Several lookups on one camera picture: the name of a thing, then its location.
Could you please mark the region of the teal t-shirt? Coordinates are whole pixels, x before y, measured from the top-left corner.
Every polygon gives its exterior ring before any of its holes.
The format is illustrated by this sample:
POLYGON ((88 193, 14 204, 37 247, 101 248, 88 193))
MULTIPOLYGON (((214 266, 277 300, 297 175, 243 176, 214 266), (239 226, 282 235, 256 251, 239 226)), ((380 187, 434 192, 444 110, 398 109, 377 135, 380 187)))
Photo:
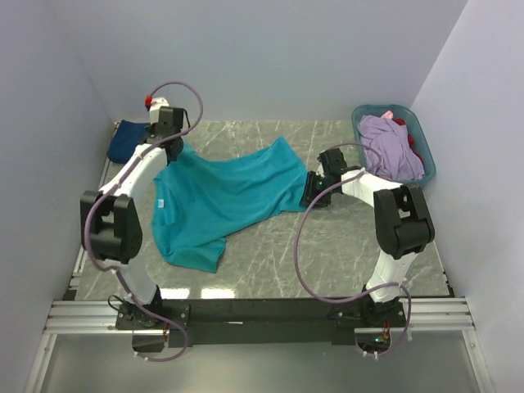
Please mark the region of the teal t-shirt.
POLYGON ((151 231, 163 260, 216 273, 227 237, 279 215, 301 212, 307 170, 285 138, 230 160, 190 146, 154 180, 151 231))

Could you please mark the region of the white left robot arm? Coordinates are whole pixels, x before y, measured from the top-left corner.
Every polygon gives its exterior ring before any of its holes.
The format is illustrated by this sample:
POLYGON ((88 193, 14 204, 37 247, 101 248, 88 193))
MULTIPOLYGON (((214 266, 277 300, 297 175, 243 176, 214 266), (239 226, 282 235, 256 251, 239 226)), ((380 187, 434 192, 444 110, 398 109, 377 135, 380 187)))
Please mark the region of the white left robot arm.
POLYGON ((142 327, 158 327, 164 318, 160 288, 139 255, 142 226, 138 202, 154 178, 183 150, 182 127, 165 121, 147 127, 146 134, 120 172, 97 191, 80 199, 82 246, 93 266, 113 273, 125 299, 136 307, 142 327))

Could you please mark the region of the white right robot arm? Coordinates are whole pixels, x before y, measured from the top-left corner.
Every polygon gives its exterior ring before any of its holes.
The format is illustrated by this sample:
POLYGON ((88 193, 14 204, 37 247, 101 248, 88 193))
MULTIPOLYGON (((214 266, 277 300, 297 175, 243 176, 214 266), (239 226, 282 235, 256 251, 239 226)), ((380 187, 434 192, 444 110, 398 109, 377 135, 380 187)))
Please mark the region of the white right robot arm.
POLYGON ((386 303, 401 292, 410 297, 404 285, 406 273, 417 254, 435 238, 435 228, 421 187, 416 183, 385 180, 366 169, 347 170, 334 177, 310 171, 301 203, 307 208, 293 246, 294 266, 300 284, 313 298, 328 304, 345 304, 367 298, 368 301, 359 307, 360 319, 370 327, 380 325, 388 316, 386 303), (380 247, 373 274, 364 289, 357 295, 341 299, 320 296, 310 289, 298 262, 298 246, 305 221, 310 211, 324 204, 333 192, 354 197, 373 208, 375 234, 380 247))

